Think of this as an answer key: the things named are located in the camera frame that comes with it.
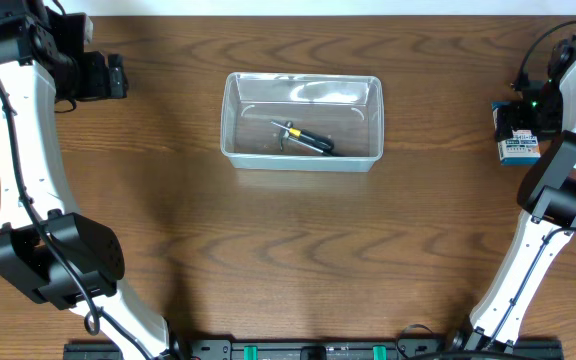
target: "plastic bin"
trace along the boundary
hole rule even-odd
[[[284,140],[285,123],[328,137],[339,157]],[[236,168],[366,172],[381,158],[384,105],[374,76],[232,73],[221,113],[221,151]]]

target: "wooden tabletop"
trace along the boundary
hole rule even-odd
[[[490,103],[561,17],[96,18],[128,99],[57,116],[82,213],[120,239],[126,278],[184,335],[392,338],[453,329],[488,289],[526,167],[502,167]],[[545,72],[550,46],[530,63]],[[374,75],[384,155],[369,173],[236,170],[219,146],[235,71]],[[576,359],[576,235],[526,314]],[[0,278],[0,359],[59,359],[82,319]]]

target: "black and yellow screwdriver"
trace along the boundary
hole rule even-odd
[[[330,153],[332,149],[335,147],[335,144],[332,140],[325,138],[321,135],[317,135],[312,133],[308,130],[300,130],[295,127],[292,127],[292,123],[288,122],[286,125],[282,125],[276,121],[271,121],[275,126],[279,126],[280,128],[286,130],[290,136],[294,137],[295,139],[299,140],[302,143],[305,143],[310,146],[314,146],[317,149],[320,149],[323,152]]]

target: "robotic arm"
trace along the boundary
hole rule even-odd
[[[2,114],[5,104],[0,96],[0,275],[32,301],[70,309],[88,322],[91,308],[73,277],[54,253],[40,244],[39,231],[45,231],[92,295],[101,331],[121,351],[117,358],[188,360],[184,343],[177,340],[165,319],[148,309],[123,279],[123,255],[115,234],[80,215],[68,188],[54,103],[68,100],[74,108],[77,100],[124,98],[128,85],[121,57],[110,55],[106,66],[100,53],[83,51],[83,44],[91,38],[92,23],[85,14],[59,15],[44,8],[41,0],[0,1],[0,88],[14,111],[14,126],[10,126],[6,111]],[[559,93],[545,85],[548,88],[539,95],[545,99],[544,106],[531,108],[531,119],[548,120],[535,122],[539,129],[558,122],[568,124],[564,130],[576,130],[574,49],[571,57],[560,57],[565,58],[566,66],[553,66],[552,73],[560,75],[553,76]],[[559,109],[559,119],[553,117],[553,106]],[[506,129],[517,125],[512,124],[512,116],[506,119]],[[17,191],[13,171],[11,131],[18,138],[25,192],[40,221],[39,231],[20,203],[23,194]],[[448,350],[522,354],[524,348],[516,340],[523,314],[554,256],[576,230],[576,181],[569,177],[575,167],[576,134],[564,132],[524,179],[518,196],[523,210],[510,251],[488,293],[471,313],[467,328],[457,332],[446,346]],[[261,344],[211,340],[190,345],[193,357],[202,360],[258,360],[258,356],[270,360],[388,360],[432,352],[443,347],[444,341]],[[88,354],[82,358],[94,359]]]

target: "wooden table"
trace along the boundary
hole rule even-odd
[[[58,115],[82,212],[110,226],[126,278],[185,335],[392,338],[459,325],[515,230],[526,167],[502,167],[490,103],[556,17],[97,18],[126,100]],[[536,53],[543,73],[558,36]],[[234,71],[375,75],[383,158],[366,174],[235,170],[219,147]],[[526,315],[576,359],[576,236]],[[59,359],[82,319],[0,278],[0,359]]]

